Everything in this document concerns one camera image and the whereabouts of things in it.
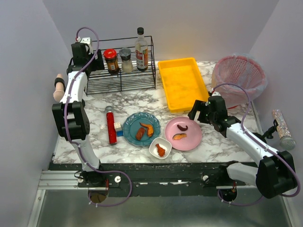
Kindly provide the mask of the red lid sauce jar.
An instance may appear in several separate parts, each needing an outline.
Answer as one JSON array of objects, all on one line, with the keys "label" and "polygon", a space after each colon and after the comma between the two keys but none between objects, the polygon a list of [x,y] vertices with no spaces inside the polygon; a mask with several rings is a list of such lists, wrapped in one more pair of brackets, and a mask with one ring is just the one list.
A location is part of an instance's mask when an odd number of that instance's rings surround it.
[{"label": "red lid sauce jar", "polygon": [[103,56],[107,63],[108,72],[111,75],[117,75],[119,73],[119,66],[117,61],[117,53],[114,49],[106,49]]}]

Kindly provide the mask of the pink round plate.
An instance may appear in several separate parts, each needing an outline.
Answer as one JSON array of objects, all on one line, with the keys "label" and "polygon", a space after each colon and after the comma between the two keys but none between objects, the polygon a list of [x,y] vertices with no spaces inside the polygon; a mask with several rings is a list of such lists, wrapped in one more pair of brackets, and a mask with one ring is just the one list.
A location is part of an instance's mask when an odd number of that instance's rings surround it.
[{"label": "pink round plate", "polygon": [[[187,131],[180,131],[177,125],[188,126]],[[187,137],[181,140],[173,140],[172,137],[178,133],[186,133]],[[202,131],[200,126],[188,117],[176,117],[170,120],[165,127],[165,138],[174,149],[180,151],[189,151],[196,148],[202,140]]]}]

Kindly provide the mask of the grey cap salt grinder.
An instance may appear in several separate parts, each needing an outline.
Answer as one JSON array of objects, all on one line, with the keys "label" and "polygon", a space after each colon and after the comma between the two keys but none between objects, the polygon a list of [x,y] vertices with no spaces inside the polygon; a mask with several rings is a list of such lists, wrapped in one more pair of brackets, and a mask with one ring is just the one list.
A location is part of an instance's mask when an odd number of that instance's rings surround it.
[{"label": "grey cap salt grinder", "polygon": [[124,47],[119,50],[119,55],[122,60],[122,71],[124,73],[132,72],[133,65],[132,65],[132,61],[131,61],[131,49]]}]

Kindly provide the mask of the dark sauce glass bottle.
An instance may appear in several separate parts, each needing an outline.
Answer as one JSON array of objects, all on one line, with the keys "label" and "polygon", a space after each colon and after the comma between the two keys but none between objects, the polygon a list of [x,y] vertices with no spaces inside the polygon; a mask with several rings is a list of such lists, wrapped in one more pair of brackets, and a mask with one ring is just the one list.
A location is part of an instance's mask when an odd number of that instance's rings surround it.
[{"label": "dark sauce glass bottle", "polygon": [[148,44],[144,38],[144,28],[137,28],[138,38],[135,42],[136,65],[139,71],[148,69]]}]

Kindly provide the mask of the teal glass plate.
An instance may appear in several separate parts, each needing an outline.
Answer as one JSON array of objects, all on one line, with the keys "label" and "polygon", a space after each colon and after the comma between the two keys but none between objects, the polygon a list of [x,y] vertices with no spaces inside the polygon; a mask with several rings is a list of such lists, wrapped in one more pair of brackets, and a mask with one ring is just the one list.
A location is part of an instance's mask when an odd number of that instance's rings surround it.
[{"label": "teal glass plate", "polygon": [[[153,127],[153,135],[148,136],[148,128],[142,126],[151,125]],[[136,138],[137,132],[140,128],[144,128],[145,132],[141,136],[141,139]],[[159,120],[151,113],[138,112],[127,117],[123,124],[124,138],[131,144],[139,147],[149,146],[152,141],[160,135],[161,128]]]}]

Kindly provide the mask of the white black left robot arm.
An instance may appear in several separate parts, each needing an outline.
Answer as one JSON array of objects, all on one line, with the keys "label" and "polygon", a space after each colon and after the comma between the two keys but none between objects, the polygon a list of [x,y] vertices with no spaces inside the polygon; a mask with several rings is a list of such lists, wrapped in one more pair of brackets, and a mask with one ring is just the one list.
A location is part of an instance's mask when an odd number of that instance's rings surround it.
[{"label": "white black left robot arm", "polygon": [[90,123],[83,102],[90,73],[96,70],[96,55],[86,43],[71,45],[72,60],[67,69],[68,83],[59,103],[52,106],[58,133],[76,150],[83,172],[95,172],[100,161],[89,140]]}]

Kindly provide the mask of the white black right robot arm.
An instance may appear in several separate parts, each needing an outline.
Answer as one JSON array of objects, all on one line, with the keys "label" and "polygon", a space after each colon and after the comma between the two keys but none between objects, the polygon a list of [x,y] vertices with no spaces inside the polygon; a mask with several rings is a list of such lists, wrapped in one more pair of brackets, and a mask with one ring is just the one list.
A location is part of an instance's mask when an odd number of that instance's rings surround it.
[{"label": "white black right robot arm", "polygon": [[196,100],[189,119],[209,124],[225,138],[236,143],[256,163],[256,167],[239,162],[226,167],[230,179],[239,180],[257,187],[262,196],[271,199],[277,195],[296,189],[296,196],[301,184],[295,172],[294,160],[288,151],[280,152],[259,139],[245,128],[235,116],[229,116],[225,101],[221,96],[211,96],[206,102]]}]

